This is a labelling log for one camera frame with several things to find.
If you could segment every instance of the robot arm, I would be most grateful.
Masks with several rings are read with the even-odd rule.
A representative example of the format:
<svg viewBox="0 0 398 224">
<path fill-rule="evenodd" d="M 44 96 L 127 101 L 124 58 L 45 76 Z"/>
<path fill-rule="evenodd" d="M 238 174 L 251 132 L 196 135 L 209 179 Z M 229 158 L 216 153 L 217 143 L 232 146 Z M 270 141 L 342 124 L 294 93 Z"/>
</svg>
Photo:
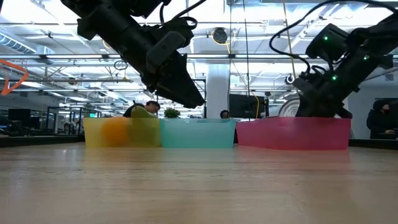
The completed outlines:
<svg viewBox="0 0 398 224">
<path fill-rule="evenodd" d="M 78 34 L 88 40 L 99 35 L 133 66 L 143 84 L 155 94 L 187 108 L 204 99 L 187 72 L 187 55 L 177 49 L 189 45 L 197 21 L 177 17 L 162 26 L 140 26 L 131 16 L 147 18 L 160 4 L 171 0 L 61 0 L 81 17 Z"/>
<path fill-rule="evenodd" d="M 350 34 L 333 24 L 327 25 L 310 43 L 306 54 L 320 57 L 330 65 L 325 73 L 302 73 L 293 85 L 300 91 L 296 116 L 351 118 L 342 101 L 378 66 L 394 66 L 392 55 L 398 47 L 398 12 L 367 29 Z M 336 68 L 333 62 L 340 61 Z"/>
</svg>

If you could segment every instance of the pink bin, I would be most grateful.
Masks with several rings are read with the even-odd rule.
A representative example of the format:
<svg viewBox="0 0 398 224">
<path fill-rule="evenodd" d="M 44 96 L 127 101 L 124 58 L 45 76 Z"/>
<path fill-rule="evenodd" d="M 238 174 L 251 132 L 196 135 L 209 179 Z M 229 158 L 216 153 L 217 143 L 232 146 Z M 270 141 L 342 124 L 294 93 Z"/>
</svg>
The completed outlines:
<svg viewBox="0 0 398 224">
<path fill-rule="evenodd" d="M 239 145 L 281 150 L 345 150 L 351 120 L 276 117 L 236 123 Z"/>
</svg>

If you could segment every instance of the black cable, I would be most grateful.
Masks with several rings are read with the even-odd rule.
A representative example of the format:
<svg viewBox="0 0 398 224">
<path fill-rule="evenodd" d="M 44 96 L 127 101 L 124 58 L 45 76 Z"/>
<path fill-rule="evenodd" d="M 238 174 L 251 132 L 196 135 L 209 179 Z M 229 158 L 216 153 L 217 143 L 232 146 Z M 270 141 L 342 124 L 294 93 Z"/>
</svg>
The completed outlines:
<svg viewBox="0 0 398 224">
<path fill-rule="evenodd" d="M 287 31 L 287 30 L 289 30 L 289 29 L 291 29 L 291 28 L 297 26 L 298 24 L 300 24 L 308 15 L 310 15 L 311 13 L 313 13 L 313 12 L 314 12 L 315 10 L 317 10 L 318 8 L 320 8 L 320 7 L 324 6 L 324 5 L 327 5 L 327 4 L 331 4 L 331 3 L 335 3 L 335 2 L 343 2 L 343 1 L 347 1 L 347 0 L 342 0 L 342 1 L 341 1 L 341 0 L 329 0 L 329 1 L 321 2 L 320 4 L 317 4 L 317 5 L 316 5 L 315 7 L 313 7 L 311 10 L 309 10 L 309 11 L 306 13 L 306 15 L 304 15 L 301 19 L 297 20 L 297 21 L 294 22 L 293 24 L 287 26 L 286 28 L 283 28 L 282 30 L 280 30 L 280 31 L 278 31 L 276 34 L 274 34 L 274 35 L 271 37 L 270 41 L 269 41 L 269 47 L 270 47 L 273 51 L 277 52 L 278 54 L 287 55 L 287 56 L 289 56 L 289 57 L 292 57 L 292 58 L 295 58 L 295 59 L 299 59 L 299 60 L 301 60 L 302 62 L 304 62 L 304 63 L 307 65 L 307 69 L 306 69 L 305 73 L 306 73 L 306 74 L 309 74 L 310 71 L 311 71 L 311 66 L 310 66 L 310 64 L 309 64 L 309 62 L 308 62 L 307 60 L 305 60 L 304 58 L 300 57 L 300 56 L 297 55 L 297 54 L 290 54 L 290 53 L 287 53 L 287 52 L 283 52 L 283 51 L 281 51 L 281 50 L 277 50 L 274 46 L 272 46 L 272 42 L 274 41 L 274 39 L 275 39 L 276 37 L 279 37 L 283 32 L 285 32 L 285 31 Z M 398 12 L 397 9 L 395 9 L 394 7 L 389 6 L 388 4 L 385 4 L 385 3 L 383 3 L 383 2 L 372 1 L 372 0 L 354 0 L 354 2 L 361 2 L 361 3 L 365 3 L 365 4 L 370 4 L 370 5 L 375 5 L 375 6 L 379 6 L 379 7 L 384 7 L 384 8 L 386 8 L 386 9 L 392 11 L 392 12 Z"/>
<path fill-rule="evenodd" d="M 162 25 L 164 25 L 163 10 L 164 10 L 164 3 L 163 3 L 162 6 L 160 7 L 160 11 L 159 11 L 159 13 L 160 13 L 160 15 L 159 15 L 159 17 L 160 17 L 160 24 L 162 24 Z"/>
<path fill-rule="evenodd" d="M 232 66 L 232 57 L 230 56 L 231 52 L 232 52 L 232 5 L 233 2 L 231 2 L 231 5 L 229 7 L 229 77 L 228 77 L 228 92 L 227 92 L 227 107 L 228 107 L 228 111 L 229 111 L 229 94 L 231 91 L 231 66 Z"/>
<path fill-rule="evenodd" d="M 326 73 L 326 69 L 321 67 L 321 66 L 319 66 L 319 65 L 312 65 L 311 69 L 316 71 L 316 72 L 319 72 L 319 70 L 322 70 L 324 73 Z"/>
<path fill-rule="evenodd" d="M 195 4 L 191 5 L 190 7 L 184 9 L 183 11 L 181 11 L 180 13 L 178 13 L 177 15 L 175 15 L 175 16 L 173 17 L 173 19 L 178 19 L 180 16 L 184 15 L 185 13 L 190 12 L 192 9 L 194 9 L 194 8 L 196 8 L 196 7 L 198 7 L 198 6 L 200 6 L 200 5 L 203 4 L 205 1 L 206 1 L 206 0 L 200 0 L 200 1 L 196 2 Z"/>
</svg>

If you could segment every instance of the potted plant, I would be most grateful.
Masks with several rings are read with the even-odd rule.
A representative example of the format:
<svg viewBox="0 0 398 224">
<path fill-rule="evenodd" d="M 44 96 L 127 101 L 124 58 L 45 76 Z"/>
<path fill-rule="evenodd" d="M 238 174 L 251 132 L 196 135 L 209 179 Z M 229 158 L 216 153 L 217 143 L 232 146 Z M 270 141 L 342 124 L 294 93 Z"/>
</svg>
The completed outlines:
<svg viewBox="0 0 398 224">
<path fill-rule="evenodd" d="M 174 108 L 167 108 L 164 111 L 165 118 L 178 118 L 180 115 L 180 112 Z"/>
</svg>

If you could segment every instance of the teal bin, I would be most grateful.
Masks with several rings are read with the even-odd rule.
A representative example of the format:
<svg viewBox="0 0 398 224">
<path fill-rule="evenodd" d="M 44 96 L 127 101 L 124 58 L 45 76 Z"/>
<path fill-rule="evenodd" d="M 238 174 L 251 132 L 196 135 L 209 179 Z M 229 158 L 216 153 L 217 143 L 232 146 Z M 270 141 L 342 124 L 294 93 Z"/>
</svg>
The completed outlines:
<svg viewBox="0 0 398 224">
<path fill-rule="evenodd" d="M 232 148 L 233 119 L 162 119 L 160 132 L 166 148 Z"/>
</svg>

